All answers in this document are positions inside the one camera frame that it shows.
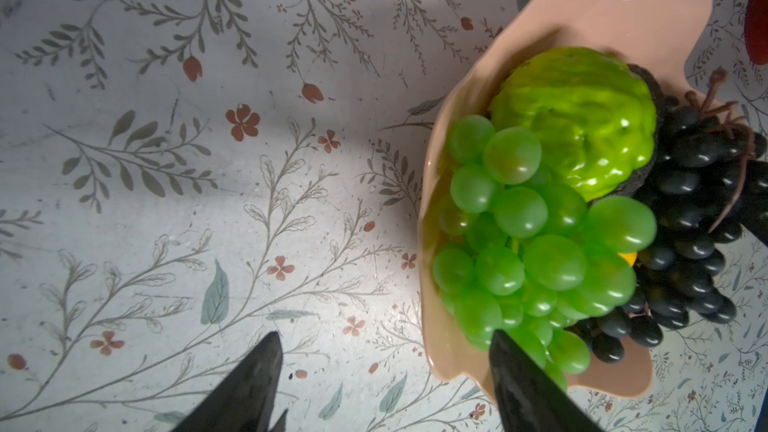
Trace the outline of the yellow lemon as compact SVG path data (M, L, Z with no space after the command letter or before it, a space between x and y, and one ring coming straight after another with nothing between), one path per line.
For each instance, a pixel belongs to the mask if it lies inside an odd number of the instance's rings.
M619 253L619 256L622 257L630 266L633 266L637 261L638 254L636 252Z

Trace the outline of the green grape bunch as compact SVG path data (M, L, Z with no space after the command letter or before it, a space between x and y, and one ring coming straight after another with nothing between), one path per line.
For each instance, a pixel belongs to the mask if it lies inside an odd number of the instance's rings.
M542 144L523 127L466 116L446 148L457 167L437 206L448 237L431 266L439 296L472 346L488 350L502 331L564 386L591 362L572 325L635 292L628 256L654 240L655 216L624 196L588 204L547 178Z

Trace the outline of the green custard apple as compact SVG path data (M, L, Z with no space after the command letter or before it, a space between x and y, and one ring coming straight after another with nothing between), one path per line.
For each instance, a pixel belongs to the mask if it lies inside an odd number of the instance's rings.
M489 112L498 129L532 131L543 163L587 201L628 182L655 149L657 108L646 81L591 48L529 58L502 82Z

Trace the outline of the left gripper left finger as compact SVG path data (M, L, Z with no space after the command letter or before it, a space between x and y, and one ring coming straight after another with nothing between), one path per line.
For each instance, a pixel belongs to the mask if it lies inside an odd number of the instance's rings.
M279 334L270 332L174 432L284 431L286 413L270 424L282 362Z

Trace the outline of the dark purple grape bunch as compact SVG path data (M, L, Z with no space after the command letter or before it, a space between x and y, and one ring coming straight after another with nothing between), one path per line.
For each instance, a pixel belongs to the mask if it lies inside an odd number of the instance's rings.
M654 213L658 232L637 254L634 294L570 328L607 364L624 358L624 338L656 347L664 330L687 327L691 314L732 322L737 306L714 284L726 268L718 247L738 240L744 227L767 230L766 137L735 115L733 102L697 102L695 92L680 102L645 68L631 70L648 84L658 118L654 164L631 190Z

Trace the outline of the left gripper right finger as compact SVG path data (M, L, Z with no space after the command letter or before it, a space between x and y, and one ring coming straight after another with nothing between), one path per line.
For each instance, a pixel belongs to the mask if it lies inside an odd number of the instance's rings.
M489 360L504 431L601 431L506 332L494 332Z

